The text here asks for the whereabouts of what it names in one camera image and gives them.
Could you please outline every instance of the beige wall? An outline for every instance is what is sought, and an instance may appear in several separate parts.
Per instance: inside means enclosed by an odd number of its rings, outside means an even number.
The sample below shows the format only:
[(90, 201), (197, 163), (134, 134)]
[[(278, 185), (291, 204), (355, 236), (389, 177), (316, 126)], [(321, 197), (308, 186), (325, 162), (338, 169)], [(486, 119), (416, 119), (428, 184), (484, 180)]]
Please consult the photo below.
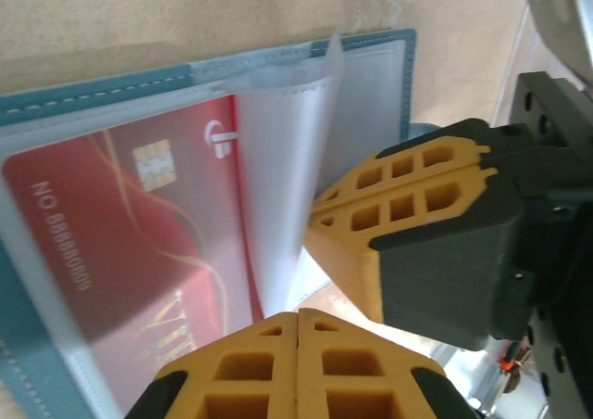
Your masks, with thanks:
[(419, 32), (415, 121), (489, 119), (524, 0), (0, 0), (0, 93), (303, 41)]

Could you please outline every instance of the card logo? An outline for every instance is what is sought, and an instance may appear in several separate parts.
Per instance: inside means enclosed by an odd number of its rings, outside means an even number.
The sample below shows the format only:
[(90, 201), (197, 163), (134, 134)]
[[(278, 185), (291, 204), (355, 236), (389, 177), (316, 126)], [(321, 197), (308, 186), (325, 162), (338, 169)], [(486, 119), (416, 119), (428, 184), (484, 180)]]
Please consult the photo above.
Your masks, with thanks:
[(132, 154), (145, 192), (175, 182), (175, 164), (168, 139), (135, 148)]
[(214, 155), (218, 159), (223, 159), (231, 155), (233, 148), (231, 141), (238, 137), (237, 132), (220, 132), (223, 130), (224, 127), (220, 121), (212, 120), (208, 123), (204, 131), (204, 140), (209, 146), (214, 146)]
[(152, 351), (157, 357), (158, 365), (163, 366), (183, 355), (197, 349), (192, 328), (183, 307), (182, 291), (175, 294), (149, 324), (139, 334), (151, 332), (156, 341), (152, 344)]

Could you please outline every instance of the card holder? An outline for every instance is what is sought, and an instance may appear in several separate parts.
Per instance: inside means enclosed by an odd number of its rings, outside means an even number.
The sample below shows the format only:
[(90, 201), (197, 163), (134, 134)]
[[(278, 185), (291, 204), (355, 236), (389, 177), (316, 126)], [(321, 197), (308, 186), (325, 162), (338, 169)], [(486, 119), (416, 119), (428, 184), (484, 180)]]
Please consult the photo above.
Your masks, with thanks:
[[(32, 149), (125, 129), (131, 121), (159, 118), (206, 101), (232, 99), (238, 126), (223, 127), (216, 138), (222, 141), (212, 142), (210, 137), (208, 143), (204, 135), (202, 148), (210, 149), (213, 161), (217, 147), (226, 151), (222, 142), (239, 153), (236, 167), (243, 198), (240, 204), (236, 196), (236, 205), (244, 216), (251, 283), (265, 314), (289, 309), (312, 290), (307, 283), (318, 272), (296, 266), (314, 193), (346, 171), (348, 162), (358, 162), (384, 143), (393, 145), (407, 136), (414, 43), (412, 31), (343, 38), (344, 80), (339, 89), (331, 88), (327, 80), (331, 72), (319, 75), (329, 47), (328, 41), (321, 41), (1, 96), (3, 169), (6, 159)], [(307, 67), (299, 70), (299, 65)], [(245, 83), (259, 89), (246, 90)], [(232, 94), (234, 98), (225, 97)], [(303, 102), (309, 102), (317, 119), (299, 113)], [(274, 106), (276, 111), (262, 112)], [(340, 110), (343, 106), (352, 111)], [(296, 116), (288, 124), (291, 130), (277, 133), (274, 130), (290, 120), (283, 112)], [(309, 131), (298, 121), (308, 121)], [(364, 136), (366, 142), (348, 148), (353, 136)], [(152, 146), (151, 142), (141, 146)], [(304, 157), (309, 163), (300, 160)], [(0, 309), (10, 314), (0, 320), (0, 380), (30, 417), (121, 417), (133, 395), (124, 402), (115, 400), (113, 387), (97, 368), (54, 277), (43, 271), (45, 258), (6, 174), (2, 184), (0, 205), (6, 217), (0, 226)], [(230, 192), (238, 193), (239, 188)], [(252, 285), (245, 280), (242, 290), (247, 292), (248, 286)]]

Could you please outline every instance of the red card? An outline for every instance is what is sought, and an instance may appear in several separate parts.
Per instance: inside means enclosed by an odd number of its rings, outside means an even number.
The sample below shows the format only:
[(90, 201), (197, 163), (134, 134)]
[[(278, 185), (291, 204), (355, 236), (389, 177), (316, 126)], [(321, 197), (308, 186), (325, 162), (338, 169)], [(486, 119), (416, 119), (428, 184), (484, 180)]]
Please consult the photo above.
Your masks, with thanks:
[(123, 411), (252, 322), (225, 97), (19, 153), (3, 172)]

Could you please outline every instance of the card chip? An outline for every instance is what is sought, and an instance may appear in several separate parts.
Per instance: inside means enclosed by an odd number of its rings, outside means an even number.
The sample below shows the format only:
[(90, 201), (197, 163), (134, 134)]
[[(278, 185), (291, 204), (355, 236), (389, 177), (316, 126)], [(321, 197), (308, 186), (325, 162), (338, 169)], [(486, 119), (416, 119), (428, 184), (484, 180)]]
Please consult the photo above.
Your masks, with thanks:
[(175, 165), (168, 139), (135, 148), (133, 157), (145, 192), (175, 182)]

